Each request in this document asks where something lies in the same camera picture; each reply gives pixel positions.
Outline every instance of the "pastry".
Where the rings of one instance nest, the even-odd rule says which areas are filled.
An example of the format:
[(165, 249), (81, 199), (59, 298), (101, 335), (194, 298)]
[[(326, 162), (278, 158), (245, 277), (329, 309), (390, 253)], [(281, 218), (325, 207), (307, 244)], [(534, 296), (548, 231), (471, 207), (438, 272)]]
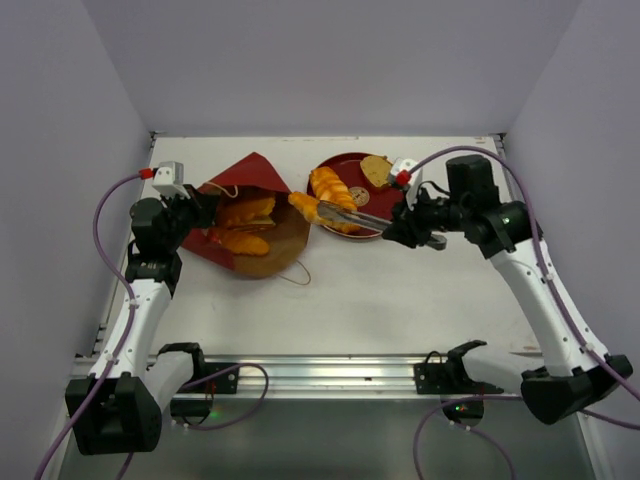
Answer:
[(349, 210), (357, 209), (349, 189), (330, 167), (313, 170), (309, 182), (317, 199), (335, 203)]
[(338, 223), (326, 220), (318, 215), (317, 198), (311, 197), (305, 193), (293, 192), (289, 194), (289, 203), (298, 210), (305, 220), (315, 225), (325, 225), (342, 233), (353, 233), (360, 227), (348, 223)]
[(207, 238), (236, 255), (264, 256), (269, 253), (269, 244), (265, 240), (246, 232), (211, 227)]
[(242, 223), (239, 225), (233, 225), (229, 227), (229, 230), (234, 230), (236, 232), (262, 232), (264, 230), (270, 230), (276, 226), (276, 222), (274, 222), (269, 216), (260, 216), (256, 217), (253, 220), (248, 221), (247, 223)]
[(250, 192), (220, 208), (216, 215), (216, 226), (232, 228), (249, 224), (255, 219), (264, 220), (271, 214), (275, 205), (275, 192)]

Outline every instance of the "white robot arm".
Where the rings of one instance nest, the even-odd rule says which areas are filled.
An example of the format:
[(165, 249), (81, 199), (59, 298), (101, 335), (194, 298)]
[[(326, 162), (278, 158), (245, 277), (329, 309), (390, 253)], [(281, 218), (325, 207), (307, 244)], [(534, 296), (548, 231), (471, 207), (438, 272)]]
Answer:
[(125, 298), (113, 331), (89, 375), (71, 380), (65, 400), (73, 415), (88, 396), (127, 330), (130, 305), (135, 317), (125, 343), (105, 382), (74, 425), (82, 454), (145, 452), (160, 438), (162, 412), (189, 380), (206, 376), (204, 355), (195, 343), (165, 345), (147, 368), (158, 322), (176, 289), (182, 262), (177, 254), (192, 228), (211, 226), (218, 196), (203, 195), (183, 185), (182, 164), (166, 162), (154, 172), (157, 198), (131, 207), (126, 280), (134, 298)]
[[(447, 161), (450, 193), (435, 199), (424, 186), (428, 182), (423, 182), (421, 170), (407, 175), (415, 165), (413, 160), (401, 159), (391, 170), (390, 180), (405, 191), (405, 200), (394, 207), (393, 220), (383, 231), (383, 238), (411, 248), (426, 245), (442, 250), (446, 239), (434, 231), (464, 232), (511, 288), (538, 339), (544, 360), (542, 365), (477, 341), (450, 351), (443, 367), (425, 364), (424, 368), (442, 368), (439, 373), (431, 373), (448, 376), (454, 383), (486, 382), (521, 394), (531, 412), (546, 424), (602, 399), (617, 387), (591, 354), (603, 358), (623, 378), (632, 374), (626, 356), (610, 355), (580, 315), (557, 276), (542, 231), (539, 227), (537, 232), (531, 231), (526, 205), (500, 202), (489, 160), (468, 155)], [(538, 236), (547, 274), (538, 264), (533, 235)], [(553, 279), (586, 348), (565, 322), (546, 284), (547, 276)]]

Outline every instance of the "gray wall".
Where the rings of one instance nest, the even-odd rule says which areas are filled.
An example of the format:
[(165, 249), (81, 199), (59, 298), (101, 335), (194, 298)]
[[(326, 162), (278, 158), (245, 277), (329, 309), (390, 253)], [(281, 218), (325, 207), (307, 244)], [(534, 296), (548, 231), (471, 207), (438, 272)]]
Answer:
[(579, 0), (84, 0), (172, 135), (506, 131)]
[[(640, 3), (584, 0), (508, 135), (569, 291), (612, 352), (640, 370)], [(632, 383), (640, 387), (640, 372)], [(619, 389), (601, 410), (640, 423)], [(618, 479), (638, 478), (638, 433), (602, 427)]]
[[(93, 209), (143, 164), (148, 134), (79, 1), (0, 2), (0, 64), (0, 476), (24, 479), (112, 285), (93, 248)], [(113, 256), (139, 188), (105, 214)]]

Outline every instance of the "white floor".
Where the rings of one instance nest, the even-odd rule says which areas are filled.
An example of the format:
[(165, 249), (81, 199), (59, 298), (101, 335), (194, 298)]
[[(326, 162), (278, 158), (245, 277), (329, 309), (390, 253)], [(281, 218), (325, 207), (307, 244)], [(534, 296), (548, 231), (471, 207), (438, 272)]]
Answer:
[[(256, 151), (291, 190), (306, 188), (309, 171), (339, 153), (423, 158), (452, 145), (495, 151), (486, 137), (160, 138), (151, 165), (179, 161), (185, 182), (199, 186)], [(502, 198), (508, 190), (494, 165)], [(444, 160), (425, 179), (445, 186)], [(150, 185), (143, 196), (155, 195)], [(384, 240), (354, 242), (312, 227), (300, 260), (312, 283), (246, 280), (181, 253), (182, 277), (162, 318), (151, 353), (165, 343), (199, 342), (206, 354), (394, 354), (448, 350), (470, 339), (509, 351), (537, 342), (507, 285), (461, 234), (444, 252), (411, 250)], [(304, 278), (299, 267), (287, 275)], [(116, 295), (114, 311), (121, 305)]]

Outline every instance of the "red plate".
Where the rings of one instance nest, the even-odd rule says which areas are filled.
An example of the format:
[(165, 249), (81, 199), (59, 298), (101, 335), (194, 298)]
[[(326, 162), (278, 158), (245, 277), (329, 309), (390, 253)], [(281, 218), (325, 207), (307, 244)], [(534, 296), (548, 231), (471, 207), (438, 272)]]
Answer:
[[(336, 172), (340, 180), (349, 188), (359, 212), (391, 220), (391, 208), (402, 200), (402, 192), (390, 187), (384, 190), (377, 190), (371, 186), (360, 168), (360, 161), (369, 155), (372, 154), (342, 153), (325, 160), (317, 168), (331, 167)], [(307, 194), (314, 196), (311, 183), (307, 184)], [(329, 227), (325, 228), (343, 237), (357, 239), (374, 238), (381, 235), (380, 232), (374, 232), (366, 228), (361, 228), (357, 232), (350, 234), (338, 232)]]

